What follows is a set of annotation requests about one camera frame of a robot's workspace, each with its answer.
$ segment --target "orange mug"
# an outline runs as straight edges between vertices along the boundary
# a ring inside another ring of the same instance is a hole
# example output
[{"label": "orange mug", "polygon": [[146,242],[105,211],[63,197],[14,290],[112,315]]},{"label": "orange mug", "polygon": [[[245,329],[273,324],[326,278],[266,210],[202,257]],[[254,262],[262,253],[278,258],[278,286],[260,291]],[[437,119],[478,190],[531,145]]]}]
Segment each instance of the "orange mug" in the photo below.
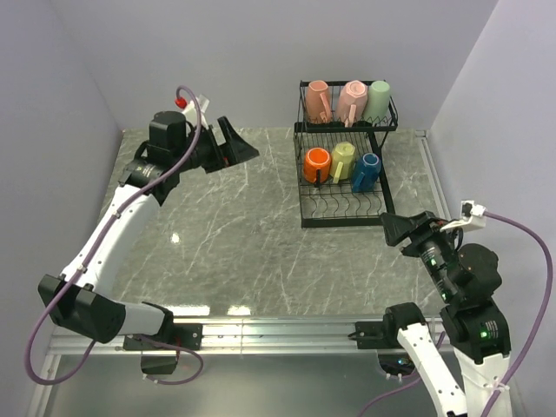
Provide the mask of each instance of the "orange mug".
[{"label": "orange mug", "polygon": [[312,148],[305,154],[303,176],[311,183],[322,184],[328,179],[332,158],[326,149]]},{"label": "orange mug", "polygon": [[328,84],[321,80],[309,83],[305,97],[305,109],[308,121],[311,123],[332,122]]}]

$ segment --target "wire rack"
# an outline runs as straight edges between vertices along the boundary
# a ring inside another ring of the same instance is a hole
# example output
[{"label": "wire rack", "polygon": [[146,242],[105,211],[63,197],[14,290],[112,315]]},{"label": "wire rack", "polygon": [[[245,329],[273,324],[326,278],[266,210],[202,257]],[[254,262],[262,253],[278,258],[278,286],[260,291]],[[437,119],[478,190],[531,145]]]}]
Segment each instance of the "wire rack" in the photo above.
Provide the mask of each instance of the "wire rack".
[{"label": "wire rack", "polygon": [[[341,87],[345,81],[326,81],[331,90],[331,104],[337,103]],[[363,82],[370,85],[372,81]],[[305,110],[305,90],[308,82],[300,83],[300,103],[298,122],[294,125],[295,162],[299,188],[301,226],[303,228],[338,228],[344,226],[380,226],[381,213],[395,213],[387,175],[382,161],[379,181],[372,192],[352,193],[350,180],[340,180],[337,184],[328,178],[320,184],[308,182],[303,177],[303,161],[311,148],[324,148],[332,153],[340,142],[350,142],[355,146],[355,156],[360,158],[368,152],[375,153],[382,160],[382,146],[387,132],[398,126],[398,113],[391,99],[389,115],[381,120],[360,120],[350,128],[342,122],[312,123]],[[374,132],[386,132],[379,145]]]},{"label": "wire rack", "polygon": [[[371,86],[374,81],[361,81],[368,87]],[[384,137],[382,138],[382,142],[379,145],[379,148],[382,149],[384,145],[388,132],[393,132],[398,129],[398,110],[396,109],[396,105],[394,104],[394,99],[390,97],[390,103],[388,104],[387,114],[380,118],[375,119],[359,119],[355,120],[354,125],[351,128],[346,128],[344,123],[336,117],[335,109],[336,105],[340,99],[340,92],[344,85],[348,83],[348,81],[326,81],[325,83],[328,84],[328,90],[330,91],[330,108],[332,109],[332,122],[329,123],[320,123],[314,119],[311,119],[307,113],[307,109],[305,108],[305,97],[308,90],[309,81],[301,81],[299,85],[300,91],[300,107],[298,112],[298,122],[303,122],[303,130],[306,132],[316,132],[316,131],[324,131],[330,133],[344,133],[347,131],[350,132],[386,132]]]}]

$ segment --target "white wall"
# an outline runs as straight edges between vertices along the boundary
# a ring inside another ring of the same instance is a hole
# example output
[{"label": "white wall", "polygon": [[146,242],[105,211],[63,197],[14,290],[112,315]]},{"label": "white wall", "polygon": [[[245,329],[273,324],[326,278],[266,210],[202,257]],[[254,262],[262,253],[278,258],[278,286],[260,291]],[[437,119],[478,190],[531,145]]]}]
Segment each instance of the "white wall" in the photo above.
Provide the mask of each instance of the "white wall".
[{"label": "white wall", "polygon": [[122,128],[173,107],[291,126],[299,81],[386,78],[400,125],[430,128],[496,0],[51,0]]},{"label": "white wall", "polygon": [[23,349],[36,286],[94,227],[121,134],[49,2],[0,3],[0,56],[0,414],[17,417],[34,387]]},{"label": "white wall", "polygon": [[[452,215],[474,198],[529,225],[556,254],[556,3],[500,0],[432,128],[431,147]],[[495,300],[514,357],[539,309],[546,264],[522,232],[489,221],[470,235],[499,254],[504,280]],[[517,373],[528,415],[556,415],[553,301]]]}]

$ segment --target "blue mug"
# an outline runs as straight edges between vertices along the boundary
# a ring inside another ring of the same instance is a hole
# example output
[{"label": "blue mug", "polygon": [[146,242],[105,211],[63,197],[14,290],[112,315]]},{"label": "blue mug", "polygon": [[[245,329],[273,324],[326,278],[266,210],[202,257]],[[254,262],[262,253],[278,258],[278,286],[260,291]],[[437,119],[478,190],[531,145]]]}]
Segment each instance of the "blue mug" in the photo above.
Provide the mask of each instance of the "blue mug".
[{"label": "blue mug", "polygon": [[365,154],[355,164],[351,177],[351,190],[354,193],[372,191],[381,173],[382,162],[375,154]]}]

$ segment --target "pink mug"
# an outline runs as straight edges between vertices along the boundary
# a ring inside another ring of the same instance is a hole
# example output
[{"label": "pink mug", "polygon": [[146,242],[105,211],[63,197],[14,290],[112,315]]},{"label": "pink mug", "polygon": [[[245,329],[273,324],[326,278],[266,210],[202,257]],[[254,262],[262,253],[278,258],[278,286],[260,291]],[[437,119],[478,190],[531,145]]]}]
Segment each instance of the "pink mug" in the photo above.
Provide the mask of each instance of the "pink mug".
[{"label": "pink mug", "polygon": [[336,107],[336,116],[342,120],[347,128],[361,119],[365,104],[367,104],[367,85],[361,81],[350,81],[340,92],[340,100]]},{"label": "pink mug", "polygon": [[308,121],[311,123],[332,122],[328,84],[321,80],[309,83],[305,97],[305,109]]}]

